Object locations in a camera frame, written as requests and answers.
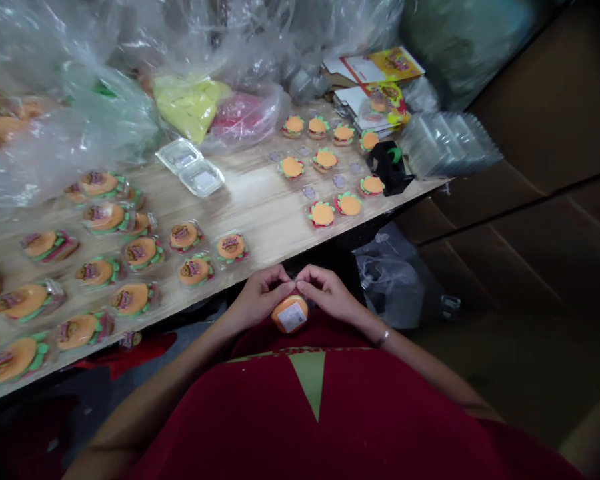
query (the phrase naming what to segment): finger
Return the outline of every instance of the finger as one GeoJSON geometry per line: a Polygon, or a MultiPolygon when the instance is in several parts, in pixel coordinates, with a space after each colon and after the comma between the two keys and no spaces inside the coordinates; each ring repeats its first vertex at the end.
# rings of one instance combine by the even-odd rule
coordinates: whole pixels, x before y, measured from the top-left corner
{"type": "Polygon", "coordinates": [[[327,270],[322,267],[317,267],[316,265],[308,264],[300,271],[300,273],[298,273],[296,280],[302,280],[308,283],[312,280],[317,280],[318,282],[325,284],[334,275],[335,273],[331,270],[327,270]]]}
{"type": "Polygon", "coordinates": [[[300,291],[300,293],[302,293],[309,300],[313,300],[318,305],[326,301],[329,296],[328,293],[323,292],[322,290],[314,287],[309,282],[305,282],[303,280],[298,280],[295,285],[300,291]]]}
{"type": "Polygon", "coordinates": [[[265,293],[263,296],[266,297],[267,302],[271,306],[271,310],[273,310],[274,308],[276,308],[278,303],[282,302],[282,300],[290,296],[294,288],[295,282],[293,280],[290,280],[286,283],[278,285],[276,288],[274,288],[268,293],[265,293]]]}
{"type": "Polygon", "coordinates": [[[269,291],[269,286],[274,282],[288,282],[291,280],[287,275],[285,268],[280,263],[260,270],[259,276],[263,286],[265,287],[265,291],[269,291]]]}

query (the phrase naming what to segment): gold triangle print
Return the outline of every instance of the gold triangle print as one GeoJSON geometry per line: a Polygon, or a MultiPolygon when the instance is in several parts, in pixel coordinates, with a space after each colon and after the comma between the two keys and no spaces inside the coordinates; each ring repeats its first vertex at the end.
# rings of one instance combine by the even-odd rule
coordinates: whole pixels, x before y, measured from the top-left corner
{"type": "Polygon", "coordinates": [[[316,422],[320,420],[322,381],[325,376],[326,352],[302,352],[289,355],[302,390],[309,401],[316,422]]]}

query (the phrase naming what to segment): clear plastic clamshell container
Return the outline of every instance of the clear plastic clamshell container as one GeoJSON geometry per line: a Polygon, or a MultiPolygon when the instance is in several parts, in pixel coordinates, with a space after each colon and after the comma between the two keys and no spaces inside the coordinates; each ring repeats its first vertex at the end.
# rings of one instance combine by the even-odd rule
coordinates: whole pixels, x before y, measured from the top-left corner
{"type": "Polygon", "coordinates": [[[414,115],[399,146],[418,178],[474,175],[503,158],[480,121],[470,113],[414,115]]]}
{"type": "Polygon", "coordinates": [[[196,197],[208,197],[225,183],[222,172],[189,140],[174,140],[156,156],[196,197]]]}

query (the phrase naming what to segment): person's left hand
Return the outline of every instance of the person's left hand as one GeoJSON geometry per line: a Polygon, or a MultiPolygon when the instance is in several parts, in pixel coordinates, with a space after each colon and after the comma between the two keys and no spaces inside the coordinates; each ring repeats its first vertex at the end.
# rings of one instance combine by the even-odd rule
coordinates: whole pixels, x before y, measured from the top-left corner
{"type": "Polygon", "coordinates": [[[238,298],[223,315],[232,329],[243,331],[258,325],[295,288],[285,268],[278,264],[254,272],[238,298]]]}

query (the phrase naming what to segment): bracelet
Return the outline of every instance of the bracelet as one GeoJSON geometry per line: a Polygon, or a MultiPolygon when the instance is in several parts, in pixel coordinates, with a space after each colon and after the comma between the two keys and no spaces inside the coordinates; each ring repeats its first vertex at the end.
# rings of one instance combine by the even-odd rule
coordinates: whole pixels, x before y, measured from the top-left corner
{"type": "Polygon", "coordinates": [[[384,335],[382,335],[382,338],[380,338],[380,340],[378,340],[378,341],[375,343],[375,347],[376,347],[376,348],[380,348],[380,347],[382,347],[382,345],[384,344],[384,342],[386,342],[386,341],[387,341],[387,339],[388,339],[388,338],[389,338],[389,329],[386,329],[386,330],[385,330],[385,334],[384,334],[384,335]]]}

